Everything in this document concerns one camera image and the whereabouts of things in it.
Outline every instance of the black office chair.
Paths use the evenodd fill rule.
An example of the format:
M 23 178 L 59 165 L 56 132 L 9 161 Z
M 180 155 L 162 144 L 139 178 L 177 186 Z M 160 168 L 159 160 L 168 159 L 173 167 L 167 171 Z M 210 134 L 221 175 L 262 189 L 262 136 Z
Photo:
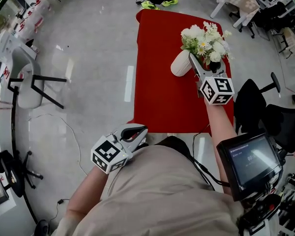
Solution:
M 33 171 L 29 171 L 26 168 L 26 164 L 30 155 L 32 155 L 31 151 L 28 151 L 24 161 L 22 162 L 19 157 L 19 152 L 16 152 L 17 158 L 14 158 L 7 150 L 0 152 L 0 173 L 5 173 L 8 181 L 8 185 L 4 187 L 5 190 L 8 188 L 12 188 L 15 194 L 20 198 L 25 193 L 25 181 L 24 178 L 29 183 L 32 189 L 35 189 L 35 185 L 33 185 L 30 181 L 29 175 L 43 179 L 43 176 Z
M 253 80 L 249 79 L 238 92 L 234 103 L 234 116 L 236 118 L 236 133 L 240 127 L 243 133 L 257 130 L 259 121 L 266 108 L 266 100 L 262 96 L 263 92 L 276 88 L 281 91 L 280 84 L 274 73 L 271 73 L 273 83 L 259 89 Z
M 265 8 L 265 9 L 260 9 L 252 18 L 252 20 L 248 23 L 247 27 L 251 31 L 252 38 L 255 38 L 255 33 L 252 30 L 253 25 L 255 25 L 256 29 L 258 30 L 257 27 L 263 28 L 266 32 L 269 31 L 270 29 L 279 26 L 279 27 L 290 27 L 295 24 L 295 22 L 290 22 L 286 17 L 284 20 L 278 19 L 277 22 L 273 22 L 274 19 L 278 18 L 278 16 L 282 15 L 284 12 L 286 12 L 285 5 L 282 2 L 278 2 L 276 5 Z M 229 14 L 230 17 L 235 16 L 237 18 L 240 18 L 240 13 L 239 10 L 234 13 L 231 12 Z M 241 24 L 239 28 L 239 32 L 242 32 L 243 25 Z
M 262 116 L 262 123 L 269 135 L 286 152 L 295 152 L 295 109 L 269 104 Z

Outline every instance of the red tablecloth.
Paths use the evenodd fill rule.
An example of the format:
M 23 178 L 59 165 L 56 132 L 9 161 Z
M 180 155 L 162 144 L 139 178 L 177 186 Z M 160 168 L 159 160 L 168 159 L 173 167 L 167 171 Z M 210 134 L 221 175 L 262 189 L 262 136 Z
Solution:
M 191 69 L 186 75 L 176 77 L 171 64 L 181 52 L 181 31 L 192 25 L 203 28 L 203 21 L 210 21 L 147 9 L 136 17 L 140 26 L 133 121 L 146 125 L 152 133 L 201 132 L 208 125 L 208 117 L 204 99 L 197 96 L 195 73 Z M 221 26 L 217 24 L 217 27 L 222 33 Z M 230 78 L 230 64 L 226 59 L 224 63 Z M 225 110 L 233 123 L 233 100 Z

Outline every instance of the gray floor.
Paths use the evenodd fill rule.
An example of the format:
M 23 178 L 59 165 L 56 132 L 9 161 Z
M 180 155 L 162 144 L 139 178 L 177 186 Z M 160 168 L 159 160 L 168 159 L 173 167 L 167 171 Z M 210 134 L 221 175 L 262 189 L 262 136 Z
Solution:
M 216 0 L 179 0 L 178 5 L 166 10 L 210 19 L 215 6 Z M 85 175 L 79 168 L 79 151 L 71 130 L 57 117 L 35 117 L 46 113 L 62 117 L 74 130 L 82 168 L 91 170 L 90 149 L 99 137 L 133 118 L 133 90 L 130 102 L 124 101 L 124 95 L 128 67 L 136 67 L 135 15 L 139 10 L 135 0 L 68 0 L 37 35 L 35 45 L 41 50 L 37 60 L 43 75 L 68 78 L 65 85 L 49 83 L 45 88 L 65 105 L 64 110 L 46 100 L 32 111 L 17 109 L 17 148 L 21 153 L 28 149 L 33 152 L 29 166 L 44 176 L 43 180 L 33 180 L 35 190 L 27 188 L 38 219 L 51 219 L 57 201 L 70 198 Z M 264 87 L 271 83 L 270 73 L 275 72 L 282 91 L 278 94 L 273 89 L 264 97 L 268 104 L 292 108 L 292 91 L 286 88 L 283 76 L 287 68 L 281 65 L 285 57 L 278 55 L 272 39 L 252 39 L 248 29 L 242 33 L 234 29 L 234 21 L 228 16 L 231 10 L 225 5 L 213 20 L 233 33 L 228 42 L 235 57 L 231 61 L 235 90 L 249 78 Z M 156 46 L 155 51 L 162 48 L 166 46 Z M 294 87 L 295 80 L 288 83 Z M 164 136 L 158 134 L 153 141 Z M 183 136 L 191 147 L 192 134 Z M 65 207 L 59 206 L 55 224 Z

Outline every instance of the beige shirt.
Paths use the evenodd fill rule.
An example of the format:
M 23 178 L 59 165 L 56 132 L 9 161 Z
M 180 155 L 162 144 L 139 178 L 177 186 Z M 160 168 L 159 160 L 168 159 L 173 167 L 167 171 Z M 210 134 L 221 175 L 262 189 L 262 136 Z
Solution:
M 63 218 L 56 236 L 238 235 L 242 212 L 176 150 L 149 146 L 121 169 L 105 200 L 80 223 Z

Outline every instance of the monitor screen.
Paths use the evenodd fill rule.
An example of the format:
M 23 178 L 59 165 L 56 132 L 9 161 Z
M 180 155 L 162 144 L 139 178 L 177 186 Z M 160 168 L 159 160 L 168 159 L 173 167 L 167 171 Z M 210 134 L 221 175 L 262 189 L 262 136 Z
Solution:
M 263 171 L 274 169 L 279 162 L 265 136 L 230 149 L 240 184 L 244 185 Z

